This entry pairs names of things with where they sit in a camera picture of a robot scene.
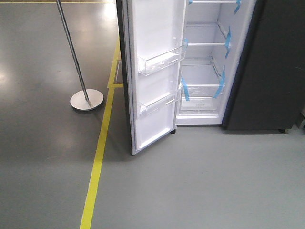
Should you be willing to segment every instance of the concrete floor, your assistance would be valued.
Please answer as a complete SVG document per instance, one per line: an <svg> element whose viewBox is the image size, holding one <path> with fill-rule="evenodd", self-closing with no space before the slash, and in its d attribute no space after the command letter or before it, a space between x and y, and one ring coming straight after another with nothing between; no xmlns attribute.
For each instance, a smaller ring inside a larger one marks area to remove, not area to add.
<svg viewBox="0 0 305 229"><path fill-rule="evenodd" d="M64 4L87 88L107 99L114 4ZM0 228L79 228L104 105L81 90L56 4L0 5Z"/></svg>
<svg viewBox="0 0 305 229"><path fill-rule="evenodd" d="M107 95L113 4L64 10L88 88ZM103 108L80 85L54 4L0 6L0 228L79 228ZM115 89L92 229L303 229L305 135L179 127L136 156Z"/></svg>

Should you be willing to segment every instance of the glass shelf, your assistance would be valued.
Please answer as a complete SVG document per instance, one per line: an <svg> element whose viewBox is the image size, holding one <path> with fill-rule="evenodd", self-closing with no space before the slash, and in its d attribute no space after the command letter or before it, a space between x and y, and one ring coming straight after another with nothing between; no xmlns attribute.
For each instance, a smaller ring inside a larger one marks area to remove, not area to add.
<svg viewBox="0 0 305 229"><path fill-rule="evenodd" d="M192 0L192 4L236 4L236 0Z"/></svg>
<svg viewBox="0 0 305 229"><path fill-rule="evenodd" d="M186 47L187 43L183 42L181 46L150 59L138 57L139 73L147 76L183 60Z"/></svg>
<svg viewBox="0 0 305 229"><path fill-rule="evenodd" d="M185 34L188 46L224 46L226 39L217 23L188 24Z"/></svg>
<svg viewBox="0 0 305 229"><path fill-rule="evenodd" d="M166 106L178 101L181 94L181 88L175 93L166 93L147 104L140 103L140 117L146 117Z"/></svg>
<svg viewBox="0 0 305 229"><path fill-rule="evenodd" d="M219 107L221 93L214 98L220 86L221 74L212 59L182 66L188 97L182 90L179 114L213 114Z"/></svg>

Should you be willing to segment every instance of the appliance side panel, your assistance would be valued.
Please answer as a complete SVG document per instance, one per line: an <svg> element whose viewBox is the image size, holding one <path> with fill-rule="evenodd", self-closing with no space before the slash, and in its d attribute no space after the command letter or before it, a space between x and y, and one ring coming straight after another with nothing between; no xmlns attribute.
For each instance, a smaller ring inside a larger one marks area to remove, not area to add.
<svg viewBox="0 0 305 229"><path fill-rule="evenodd" d="M120 35L120 48L121 48L121 62L124 84L124 97L125 97L125 109L127 120L127 131L130 137L130 153L133 151L134 143L134 119L133 119L133 105L132 105L132 93L131 93L131 81L128 80L128 74L130 73L130 46L128 36L128 17L127 17L127 4L124 0L117 0L117 13L118 13L118 25Z"/></svg>
<svg viewBox="0 0 305 229"><path fill-rule="evenodd" d="M247 37L244 42L244 48L243 48L243 51L241 54L241 58L240 58L240 61L239 61L238 67L237 67L236 75L235 75L233 85L231 88L229 100L228 100L226 110L224 113L224 119L222 122L224 127L227 127L230 115L232 113L232 109L235 105L235 100L237 98L238 89L241 85L244 69L245 69L250 52L253 47L253 43L255 40L255 36L256 36L256 32L257 32L257 29L258 29L258 26L260 23L261 16L263 14L265 3L266 3L266 0L257 0L256 4L255 4L255 8L253 11L252 19L251 19L249 30L247 33Z"/></svg>
<svg viewBox="0 0 305 229"><path fill-rule="evenodd" d="M225 66L225 87L222 92L222 98L219 105L219 117L221 121L227 107L232 84L236 76L240 57L243 51L244 42L247 37L256 0L242 1L239 11L234 14L235 6L233 4L222 4L218 18L218 24L223 28L225 34L228 34L231 28L232 39L230 41L231 50L227 58L221 62L220 53L215 52L215 59L218 62L218 68Z"/></svg>
<svg viewBox="0 0 305 229"><path fill-rule="evenodd" d="M265 1L229 130L290 129L305 101L305 1Z"/></svg>

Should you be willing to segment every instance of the refrigerator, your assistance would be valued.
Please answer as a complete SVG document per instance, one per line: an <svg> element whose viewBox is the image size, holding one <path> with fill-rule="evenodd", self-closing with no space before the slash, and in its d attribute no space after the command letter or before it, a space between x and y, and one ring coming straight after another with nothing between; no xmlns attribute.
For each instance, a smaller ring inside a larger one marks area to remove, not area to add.
<svg viewBox="0 0 305 229"><path fill-rule="evenodd" d="M117 0L133 155L174 134L177 125L228 119L239 86L235 77L246 66L265 4Z"/></svg>
<svg viewBox="0 0 305 229"><path fill-rule="evenodd" d="M222 126L284 133L305 105L305 1L257 0L254 21Z"/></svg>

